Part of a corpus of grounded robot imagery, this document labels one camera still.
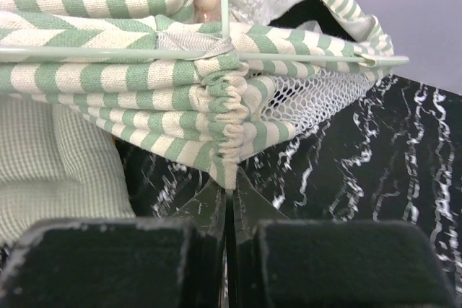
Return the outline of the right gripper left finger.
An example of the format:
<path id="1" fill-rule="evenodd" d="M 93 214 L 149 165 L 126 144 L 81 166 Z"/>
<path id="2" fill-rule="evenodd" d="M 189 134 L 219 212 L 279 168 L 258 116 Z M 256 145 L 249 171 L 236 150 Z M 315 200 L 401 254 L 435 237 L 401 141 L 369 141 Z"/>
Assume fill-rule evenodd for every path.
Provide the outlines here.
<path id="1" fill-rule="evenodd" d="M 167 218 L 40 221 L 1 272 L 1 305 L 223 307 L 225 216 L 209 181 Z"/>

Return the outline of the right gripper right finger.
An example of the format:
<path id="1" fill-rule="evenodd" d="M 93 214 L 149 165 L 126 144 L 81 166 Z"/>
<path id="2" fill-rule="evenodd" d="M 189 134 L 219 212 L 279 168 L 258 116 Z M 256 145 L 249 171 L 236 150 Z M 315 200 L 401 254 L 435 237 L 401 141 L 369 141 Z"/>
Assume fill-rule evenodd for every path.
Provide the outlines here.
<path id="1" fill-rule="evenodd" d="M 288 219 L 239 171 L 228 198 L 231 307 L 455 307 L 426 235 L 402 221 Z"/>

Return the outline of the striped green pet tent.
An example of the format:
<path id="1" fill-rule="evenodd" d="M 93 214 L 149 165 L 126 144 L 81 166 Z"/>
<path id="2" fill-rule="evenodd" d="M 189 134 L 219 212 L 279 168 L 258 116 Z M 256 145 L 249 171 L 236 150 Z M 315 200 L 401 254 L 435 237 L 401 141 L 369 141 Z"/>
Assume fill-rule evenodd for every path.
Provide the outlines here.
<path id="1" fill-rule="evenodd" d="M 391 38 L 355 0 L 321 0 L 348 40 L 244 23 L 228 38 L 193 0 L 1 0 L 1 92 L 79 111 L 113 135 L 234 188 L 238 164 L 326 119 L 386 76 Z"/>

